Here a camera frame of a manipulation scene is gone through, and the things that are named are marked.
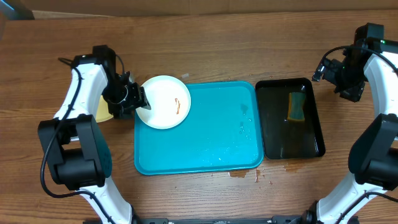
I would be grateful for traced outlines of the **yellow green plate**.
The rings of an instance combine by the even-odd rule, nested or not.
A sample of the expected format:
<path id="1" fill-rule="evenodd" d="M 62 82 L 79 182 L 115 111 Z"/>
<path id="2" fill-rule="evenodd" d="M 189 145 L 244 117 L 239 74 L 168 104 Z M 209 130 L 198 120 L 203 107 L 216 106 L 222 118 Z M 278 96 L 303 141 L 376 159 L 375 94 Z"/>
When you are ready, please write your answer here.
<path id="1" fill-rule="evenodd" d="M 98 109 L 96 112 L 95 120 L 97 123 L 105 122 L 113 118 L 113 115 L 108 111 L 108 104 L 104 100 L 103 96 L 100 96 Z"/>

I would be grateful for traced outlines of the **green yellow sponge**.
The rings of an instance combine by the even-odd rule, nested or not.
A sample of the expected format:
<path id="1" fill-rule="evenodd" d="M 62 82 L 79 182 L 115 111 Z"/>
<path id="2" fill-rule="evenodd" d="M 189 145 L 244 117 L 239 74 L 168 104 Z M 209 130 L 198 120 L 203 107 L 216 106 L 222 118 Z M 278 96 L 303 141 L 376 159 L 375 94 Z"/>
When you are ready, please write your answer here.
<path id="1" fill-rule="evenodd" d="M 305 104 L 306 95 L 301 92 L 289 93 L 289 105 L 287 112 L 287 120 L 289 121 L 304 121 L 305 115 L 303 107 Z"/>

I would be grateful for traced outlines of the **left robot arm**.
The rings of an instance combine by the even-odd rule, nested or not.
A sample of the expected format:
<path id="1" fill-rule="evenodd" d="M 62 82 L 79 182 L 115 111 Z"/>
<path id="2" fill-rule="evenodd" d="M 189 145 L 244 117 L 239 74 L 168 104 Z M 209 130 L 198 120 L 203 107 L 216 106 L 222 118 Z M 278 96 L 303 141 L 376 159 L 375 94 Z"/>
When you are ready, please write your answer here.
<path id="1" fill-rule="evenodd" d="M 40 184 L 53 198 L 82 196 L 101 223 L 140 223 L 111 177 L 111 153 L 96 122 L 100 100 L 116 119 L 131 119 L 138 108 L 151 109 L 144 88 L 130 73 L 117 73 L 120 60 L 107 45 L 72 60 L 60 58 L 70 67 L 72 80 L 60 109 L 38 126 L 44 152 Z"/>

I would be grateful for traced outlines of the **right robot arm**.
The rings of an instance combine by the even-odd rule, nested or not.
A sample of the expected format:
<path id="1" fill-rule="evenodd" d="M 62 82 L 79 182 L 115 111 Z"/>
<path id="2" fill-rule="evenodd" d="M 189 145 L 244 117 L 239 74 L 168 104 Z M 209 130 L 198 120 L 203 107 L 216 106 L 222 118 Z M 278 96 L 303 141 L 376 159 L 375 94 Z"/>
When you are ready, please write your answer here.
<path id="1" fill-rule="evenodd" d="M 349 172 L 329 195 L 316 201 L 292 223 L 358 223 L 356 213 L 375 197 L 397 188 L 397 42 L 384 38 L 384 26 L 367 23 L 354 42 L 339 47 L 343 61 L 322 57 L 312 79 L 334 84 L 340 97 L 357 102 L 365 84 L 371 88 L 374 121 L 353 144 Z"/>

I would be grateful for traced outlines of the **white plate with stain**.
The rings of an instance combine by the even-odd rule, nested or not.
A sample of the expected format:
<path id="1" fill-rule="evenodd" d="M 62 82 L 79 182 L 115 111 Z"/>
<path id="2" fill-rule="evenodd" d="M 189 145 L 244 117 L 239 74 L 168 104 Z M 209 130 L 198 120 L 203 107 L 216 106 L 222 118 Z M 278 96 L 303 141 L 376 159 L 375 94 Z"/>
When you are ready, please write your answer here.
<path id="1" fill-rule="evenodd" d="M 191 96 L 182 81 L 160 75 L 147 80 L 142 86 L 151 109 L 137 108 L 136 113 L 146 125 L 155 129 L 169 129 L 187 117 Z"/>

